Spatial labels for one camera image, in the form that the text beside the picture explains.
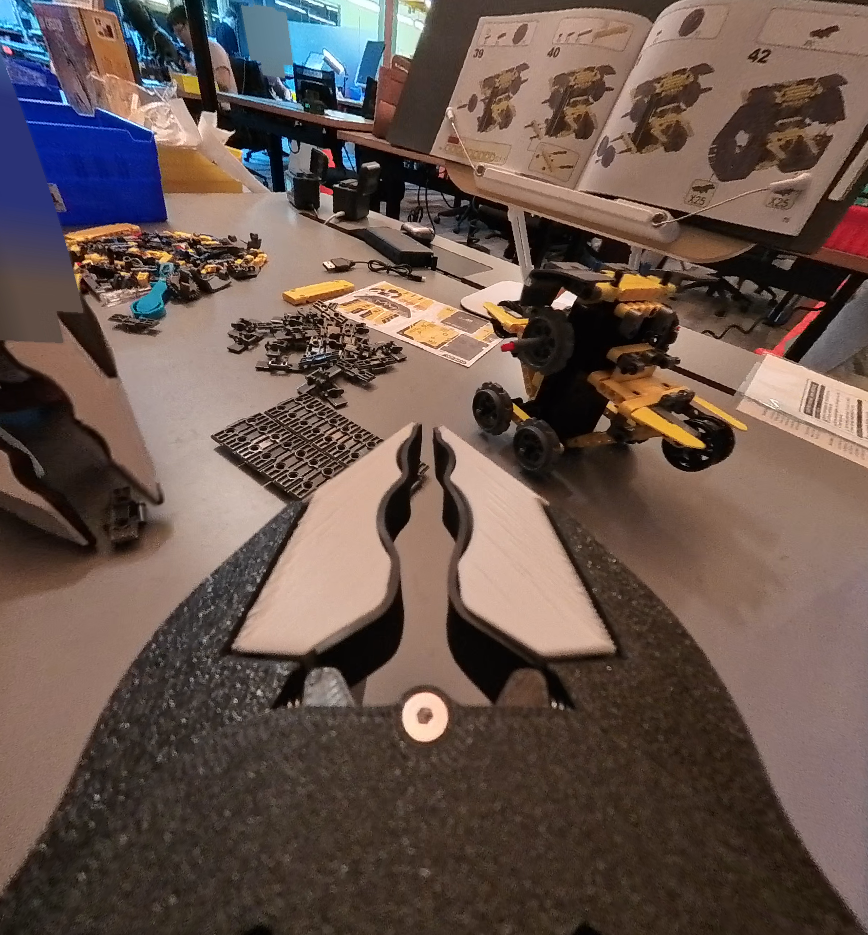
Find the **yellow black sticker sheet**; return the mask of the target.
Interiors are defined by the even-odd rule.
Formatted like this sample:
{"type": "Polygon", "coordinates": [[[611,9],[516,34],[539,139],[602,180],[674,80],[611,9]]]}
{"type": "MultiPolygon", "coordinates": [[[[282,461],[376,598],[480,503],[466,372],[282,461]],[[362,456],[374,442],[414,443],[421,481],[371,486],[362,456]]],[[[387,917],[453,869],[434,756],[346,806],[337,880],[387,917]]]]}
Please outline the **yellow black sticker sheet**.
{"type": "Polygon", "coordinates": [[[487,318],[388,281],[357,289],[330,304],[397,345],[426,350],[464,368],[501,343],[487,318]]]}

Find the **black power adapter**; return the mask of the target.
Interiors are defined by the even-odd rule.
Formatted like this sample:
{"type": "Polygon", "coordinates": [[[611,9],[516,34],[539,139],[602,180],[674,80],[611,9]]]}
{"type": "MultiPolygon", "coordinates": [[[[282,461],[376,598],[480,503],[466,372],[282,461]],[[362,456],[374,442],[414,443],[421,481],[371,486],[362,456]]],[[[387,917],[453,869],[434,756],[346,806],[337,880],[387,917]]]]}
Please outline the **black power adapter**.
{"type": "Polygon", "coordinates": [[[412,270],[435,270],[438,267],[435,252],[401,230],[389,227],[359,228],[355,231],[355,237],[393,264],[405,265],[412,270]]]}

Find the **brown leather bag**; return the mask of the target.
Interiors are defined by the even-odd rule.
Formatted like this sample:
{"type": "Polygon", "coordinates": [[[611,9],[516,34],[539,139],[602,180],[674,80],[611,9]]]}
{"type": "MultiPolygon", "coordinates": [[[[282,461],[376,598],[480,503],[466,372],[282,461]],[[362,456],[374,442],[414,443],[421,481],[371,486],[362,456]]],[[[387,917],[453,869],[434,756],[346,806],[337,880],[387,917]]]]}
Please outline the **brown leather bag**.
{"type": "Polygon", "coordinates": [[[412,57],[395,55],[379,68],[372,126],[372,134],[379,139],[387,139],[412,64],[412,57]]]}

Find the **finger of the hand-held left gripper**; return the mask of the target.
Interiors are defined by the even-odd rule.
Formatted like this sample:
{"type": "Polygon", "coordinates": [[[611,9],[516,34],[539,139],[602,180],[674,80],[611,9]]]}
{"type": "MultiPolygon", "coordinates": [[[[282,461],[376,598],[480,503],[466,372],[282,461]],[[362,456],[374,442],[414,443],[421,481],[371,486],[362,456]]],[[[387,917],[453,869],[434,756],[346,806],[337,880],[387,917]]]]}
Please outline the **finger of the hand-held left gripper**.
{"type": "Polygon", "coordinates": [[[164,502],[155,463],[106,345],[3,342],[2,349],[37,389],[69,408],[130,485],[151,504],[164,502]]]}
{"type": "Polygon", "coordinates": [[[0,508],[83,548],[98,547],[98,445],[68,395],[43,377],[0,381],[0,508]]]}

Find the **long yellow brick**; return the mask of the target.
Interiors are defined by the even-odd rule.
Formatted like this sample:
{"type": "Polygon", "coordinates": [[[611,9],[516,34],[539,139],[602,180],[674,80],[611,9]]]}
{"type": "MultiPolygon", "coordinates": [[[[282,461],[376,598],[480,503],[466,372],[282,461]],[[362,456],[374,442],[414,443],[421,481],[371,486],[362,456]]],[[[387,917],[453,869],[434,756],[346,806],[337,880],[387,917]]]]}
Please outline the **long yellow brick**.
{"type": "Polygon", "coordinates": [[[357,287],[348,280],[327,280],[285,290],[283,301],[294,307],[311,305],[351,294],[357,287]]]}

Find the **pile of loose track links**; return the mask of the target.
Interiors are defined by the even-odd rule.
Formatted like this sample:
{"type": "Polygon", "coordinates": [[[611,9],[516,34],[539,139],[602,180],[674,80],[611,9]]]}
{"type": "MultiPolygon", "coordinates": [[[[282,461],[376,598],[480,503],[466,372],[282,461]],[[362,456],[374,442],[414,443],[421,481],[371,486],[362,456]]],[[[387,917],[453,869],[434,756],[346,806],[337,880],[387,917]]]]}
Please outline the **pile of loose track links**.
{"type": "Polygon", "coordinates": [[[340,380],[367,386],[406,360],[402,346],[373,340],[366,324],[327,302],[269,320],[234,321],[226,349],[232,355],[262,353],[257,371],[303,376],[305,392],[335,387],[340,380]]]}

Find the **wooden background desk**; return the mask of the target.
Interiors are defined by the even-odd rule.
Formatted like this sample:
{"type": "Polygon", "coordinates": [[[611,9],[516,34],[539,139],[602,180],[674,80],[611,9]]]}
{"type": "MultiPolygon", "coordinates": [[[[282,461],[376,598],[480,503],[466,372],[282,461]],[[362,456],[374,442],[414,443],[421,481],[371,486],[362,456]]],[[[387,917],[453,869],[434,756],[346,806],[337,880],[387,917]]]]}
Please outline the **wooden background desk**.
{"type": "Polygon", "coordinates": [[[228,115],[238,127],[264,134],[275,192],[285,190],[283,139],[330,150],[341,157],[341,132],[372,135],[372,120],[343,111],[318,114],[293,102],[227,92],[217,92],[217,100],[222,108],[229,107],[228,115]]]}

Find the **dark grey track link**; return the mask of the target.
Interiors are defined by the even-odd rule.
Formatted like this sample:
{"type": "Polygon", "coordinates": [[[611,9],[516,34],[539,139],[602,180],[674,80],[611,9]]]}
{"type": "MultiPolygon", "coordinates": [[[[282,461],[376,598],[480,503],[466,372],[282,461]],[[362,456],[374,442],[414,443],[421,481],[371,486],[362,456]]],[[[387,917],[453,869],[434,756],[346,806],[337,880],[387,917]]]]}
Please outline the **dark grey track link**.
{"type": "Polygon", "coordinates": [[[336,410],[345,408],[348,403],[344,398],[345,390],[339,385],[341,376],[342,371],[339,368],[311,370],[297,388],[297,395],[317,398],[336,410]]]}
{"type": "Polygon", "coordinates": [[[106,508],[103,530],[113,549],[135,545],[147,524],[146,505],[136,499],[129,486],[113,490],[106,508]]]}

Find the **teal brick separator tool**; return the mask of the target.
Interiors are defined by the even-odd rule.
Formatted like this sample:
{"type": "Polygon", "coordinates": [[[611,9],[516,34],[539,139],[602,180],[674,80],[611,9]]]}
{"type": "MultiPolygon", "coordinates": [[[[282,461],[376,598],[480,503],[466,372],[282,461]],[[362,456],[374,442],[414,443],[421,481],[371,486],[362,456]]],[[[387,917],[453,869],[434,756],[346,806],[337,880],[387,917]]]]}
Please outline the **teal brick separator tool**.
{"type": "Polygon", "coordinates": [[[168,303],[180,293],[180,277],[172,276],[156,281],[149,291],[136,298],[130,306],[130,313],[137,321],[156,322],[168,314],[168,303]]]}

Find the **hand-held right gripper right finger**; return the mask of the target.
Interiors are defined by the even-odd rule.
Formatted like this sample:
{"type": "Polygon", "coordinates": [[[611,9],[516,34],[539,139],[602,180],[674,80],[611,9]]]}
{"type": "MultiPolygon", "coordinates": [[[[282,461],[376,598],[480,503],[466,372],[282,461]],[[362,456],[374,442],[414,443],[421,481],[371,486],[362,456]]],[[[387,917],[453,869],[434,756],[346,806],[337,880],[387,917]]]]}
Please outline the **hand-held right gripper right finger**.
{"type": "Polygon", "coordinates": [[[609,657],[615,639],[544,497],[446,427],[432,431],[452,607],[535,663],[609,657]]]}

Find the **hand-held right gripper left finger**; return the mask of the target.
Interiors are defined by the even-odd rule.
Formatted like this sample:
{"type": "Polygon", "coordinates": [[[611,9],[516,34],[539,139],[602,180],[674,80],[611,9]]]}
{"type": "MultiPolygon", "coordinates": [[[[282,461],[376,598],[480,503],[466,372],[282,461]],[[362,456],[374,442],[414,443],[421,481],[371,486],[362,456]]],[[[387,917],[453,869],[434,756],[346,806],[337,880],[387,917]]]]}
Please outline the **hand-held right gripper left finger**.
{"type": "Polygon", "coordinates": [[[400,587],[422,426],[409,423],[308,500],[233,640],[242,655],[302,661],[376,622],[400,587]]]}

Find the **blue plastic storage bin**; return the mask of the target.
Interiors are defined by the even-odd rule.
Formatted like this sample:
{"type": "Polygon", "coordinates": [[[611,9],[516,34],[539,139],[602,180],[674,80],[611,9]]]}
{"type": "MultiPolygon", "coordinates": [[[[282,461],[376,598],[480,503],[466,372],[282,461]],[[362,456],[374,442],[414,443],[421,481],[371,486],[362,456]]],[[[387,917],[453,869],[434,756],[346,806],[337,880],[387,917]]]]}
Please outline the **blue plastic storage bin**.
{"type": "Polygon", "coordinates": [[[15,90],[63,228],[168,218],[155,137],[112,112],[78,114],[43,89],[15,90]]]}

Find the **open instruction booklet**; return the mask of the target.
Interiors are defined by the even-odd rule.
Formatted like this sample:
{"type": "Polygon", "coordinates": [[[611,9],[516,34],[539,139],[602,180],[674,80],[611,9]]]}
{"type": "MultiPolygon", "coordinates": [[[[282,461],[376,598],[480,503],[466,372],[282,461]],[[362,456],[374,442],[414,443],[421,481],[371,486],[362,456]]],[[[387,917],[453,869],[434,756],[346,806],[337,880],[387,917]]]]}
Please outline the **open instruction booklet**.
{"type": "Polygon", "coordinates": [[[431,153],[525,187],[802,235],[868,134],[868,4],[627,2],[481,17],[431,153]]]}

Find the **printed paper sheet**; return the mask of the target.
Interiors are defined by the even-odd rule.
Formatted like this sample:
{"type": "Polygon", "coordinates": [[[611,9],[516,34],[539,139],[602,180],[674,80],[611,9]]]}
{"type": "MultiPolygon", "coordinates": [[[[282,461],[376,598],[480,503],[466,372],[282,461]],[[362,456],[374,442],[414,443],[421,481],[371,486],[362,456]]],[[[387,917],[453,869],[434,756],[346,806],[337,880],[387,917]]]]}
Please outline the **printed paper sheet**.
{"type": "Polygon", "coordinates": [[[739,412],[868,469],[868,391],[765,355],[736,402],[739,412]]]}

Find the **white book stand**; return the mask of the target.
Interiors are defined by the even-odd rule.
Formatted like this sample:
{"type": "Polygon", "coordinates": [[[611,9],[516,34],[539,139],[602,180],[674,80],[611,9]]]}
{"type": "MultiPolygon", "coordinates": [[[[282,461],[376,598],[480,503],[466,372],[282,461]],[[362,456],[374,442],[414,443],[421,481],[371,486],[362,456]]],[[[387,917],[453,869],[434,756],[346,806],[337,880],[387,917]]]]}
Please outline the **white book stand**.
{"type": "MultiPolygon", "coordinates": [[[[659,12],[675,2],[627,2],[636,12],[659,12]]],[[[593,233],[634,246],[659,250],[677,259],[706,262],[728,259],[749,246],[762,246],[797,254],[812,254],[823,247],[861,189],[868,171],[868,134],[858,146],[851,165],[845,166],[830,191],[830,200],[815,210],[802,235],[785,238],[763,235],[744,228],[699,224],[676,219],[667,242],[657,240],[653,229],[639,223],[639,204],[618,204],[582,193],[562,195],[554,201],[547,193],[525,187],[528,180],[496,184],[481,179],[481,171],[458,162],[444,161],[431,153],[447,98],[454,88],[472,33],[485,16],[589,8],[603,2],[422,2],[427,8],[413,64],[389,130],[394,145],[427,152],[445,165],[464,190],[529,213],[573,224],[593,233]]]]}

